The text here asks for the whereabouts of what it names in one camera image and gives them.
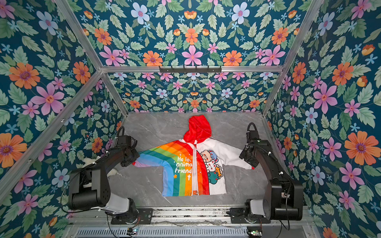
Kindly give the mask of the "rainbow white red-hooded kids jacket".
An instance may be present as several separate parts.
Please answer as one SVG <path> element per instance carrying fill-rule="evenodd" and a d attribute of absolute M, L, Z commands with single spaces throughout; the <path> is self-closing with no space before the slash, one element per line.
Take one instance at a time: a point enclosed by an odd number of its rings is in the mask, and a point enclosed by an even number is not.
<path fill-rule="evenodd" d="M 140 153 L 138 168 L 162 167 L 164 197 L 226 194 L 224 166 L 253 170 L 239 156 L 241 149 L 212 138 L 203 115 L 189 120 L 183 138 Z"/>

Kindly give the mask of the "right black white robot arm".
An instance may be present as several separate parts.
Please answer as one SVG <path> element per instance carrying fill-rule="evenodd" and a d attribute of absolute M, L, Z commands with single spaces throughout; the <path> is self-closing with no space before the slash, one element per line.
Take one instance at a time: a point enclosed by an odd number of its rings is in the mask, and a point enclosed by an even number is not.
<path fill-rule="evenodd" d="M 254 123 L 249 123 L 246 145 L 239 158 L 253 168 L 261 166 L 267 186 L 262 199 L 247 199 L 244 217 L 248 222 L 265 218 L 268 221 L 300 221 L 303 217 L 304 195 L 302 184 L 292 179 L 273 153 L 268 140 L 260 139 Z"/>

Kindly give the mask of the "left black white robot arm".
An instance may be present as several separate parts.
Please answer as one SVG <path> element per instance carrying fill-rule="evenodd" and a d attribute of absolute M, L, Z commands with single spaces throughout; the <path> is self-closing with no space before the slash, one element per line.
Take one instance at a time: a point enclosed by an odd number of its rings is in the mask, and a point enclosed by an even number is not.
<path fill-rule="evenodd" d="M 121 126 L 116 144 L 105 154 L 84 168 L 76 169 L 68 183 L 68 208 L 70 213 L 101 210 L 118 221 L 133 224 L 138 221 L 139 211 L 131 198 L 123 198 L 111 192 L 108 174 L 117 166 L 128 167 L 140 156 L 137 140 L 125 134 Z"/>

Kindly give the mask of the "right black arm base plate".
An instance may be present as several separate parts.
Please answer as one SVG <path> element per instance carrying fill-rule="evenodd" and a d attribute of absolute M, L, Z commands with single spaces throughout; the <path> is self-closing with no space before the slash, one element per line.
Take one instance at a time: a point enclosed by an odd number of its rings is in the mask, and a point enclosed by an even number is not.
<path fill-rule="evenodd" d="M 226 214 L 230 217 L 232 224 L 270 224 L 271 221 L 263 215 L 254 215 L 247 212 L 245 208 L 230 208 Z"/>

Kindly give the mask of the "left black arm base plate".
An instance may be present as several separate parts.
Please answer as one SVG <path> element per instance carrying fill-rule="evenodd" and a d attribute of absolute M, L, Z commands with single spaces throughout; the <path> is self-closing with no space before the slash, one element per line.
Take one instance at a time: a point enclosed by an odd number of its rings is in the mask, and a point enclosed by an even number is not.
<path fill-rule="evenodd" d="M 152 208 L 130 209 L 126 213 L 112 216 L 112 225 L 149 225 L 153 218 Z"/>

